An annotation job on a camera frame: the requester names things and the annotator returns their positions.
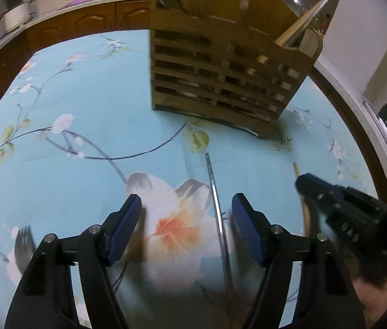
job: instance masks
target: metal skewer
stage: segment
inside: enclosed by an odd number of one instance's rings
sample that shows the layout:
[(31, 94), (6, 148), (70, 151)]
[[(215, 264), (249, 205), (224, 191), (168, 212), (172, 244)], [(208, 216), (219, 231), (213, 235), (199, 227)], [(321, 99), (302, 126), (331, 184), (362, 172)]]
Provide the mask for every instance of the metal skewer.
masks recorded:
[(227, 237), (225, 236), (225, 228), (222, 221), (222, 213), (219, 206), (219, 198), (216, 190), (215, 177), (213, 175), (212, 163), (210, 162), (210, 156), (206, 153), (207, 171), (209, 173), (210, 188), (213, 194), (213, 207), (215, 209), (216, 228), (218, 231), (219, 248), (222, 259), (223, 278), (225, 282), (225, 291), (227, 292), (227, 298), (230, 300), (233, 293), (233, 278), (231, 276), (230, 258), (228, 256)]

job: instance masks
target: white bowl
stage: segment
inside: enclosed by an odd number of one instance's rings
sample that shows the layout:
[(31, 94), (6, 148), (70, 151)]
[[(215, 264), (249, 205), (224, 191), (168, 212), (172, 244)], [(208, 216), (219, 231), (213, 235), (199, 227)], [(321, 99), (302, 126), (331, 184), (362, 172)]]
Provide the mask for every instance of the white bowl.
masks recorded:
[(29, 21), (29, 18), (29, 4), (23, 2), (4, 15), (4, 26), (6, 31), (11, 32), (15, 28)]

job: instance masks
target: blue tablecloth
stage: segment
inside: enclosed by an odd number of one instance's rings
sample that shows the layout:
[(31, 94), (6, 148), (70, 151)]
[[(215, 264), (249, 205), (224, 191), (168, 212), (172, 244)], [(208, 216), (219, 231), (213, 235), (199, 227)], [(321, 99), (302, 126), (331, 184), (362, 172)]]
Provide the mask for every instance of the blue tablecloth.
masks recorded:
[[(147, 30), (86, 36), (37, 52), (0, 101), (1, 328), (21, 278), (14, 243), (24, 226), (36, 244), (50, 232), (78, 235), (137, 193), (144, 234), (109, 270), (130, 327), (240, 328), (263, 270), (230, 228), (235, 193), (294, 234), (303, 228), (294, 161), (302, 173), (376, 195), (350, 132), (310, 79), (280, 116), (274, 139), (260, 140), (151, 110), (149, 70)], [(204, 152), (227, 218), (230, 304)], [(290, 295), (299, 269), (296, 263)], [(74, 268), (72, 275), (80, 319), (89, 325)], [(291, 321), (294, 297), (282, 324)]]

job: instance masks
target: blue gripper pad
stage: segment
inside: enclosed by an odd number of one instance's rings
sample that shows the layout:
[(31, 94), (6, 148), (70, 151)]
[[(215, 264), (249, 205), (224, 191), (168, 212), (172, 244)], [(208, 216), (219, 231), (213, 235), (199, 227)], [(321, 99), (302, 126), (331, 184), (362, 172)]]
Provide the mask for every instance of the blue gripper pad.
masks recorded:
[(131, 194), (122, 208), (108, 215), (102, 224), (105, 230), (104, 257), (108, 266), (112, 266), (122, 257), (141, 212), (142, 200), (137, 194)]
[(233, 196), (231, 210), (248, 253), (253, 261), (264, 267), (267, 254), (266, 244), (271, 224), (263, 213), (253, 210), (243, 193), (237, 193)]

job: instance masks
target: metal fork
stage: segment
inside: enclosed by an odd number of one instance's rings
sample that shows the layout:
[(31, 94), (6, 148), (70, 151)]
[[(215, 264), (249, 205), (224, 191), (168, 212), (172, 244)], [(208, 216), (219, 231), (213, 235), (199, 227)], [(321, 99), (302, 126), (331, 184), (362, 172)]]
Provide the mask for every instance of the metal fork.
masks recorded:
[(28, 267), (28, 264), (35, 253), (36, 247), (33, 241), (32, 231), (30, 226), (25, 226), (20, 229), (15, 238), (15, 262), (21, 274)]

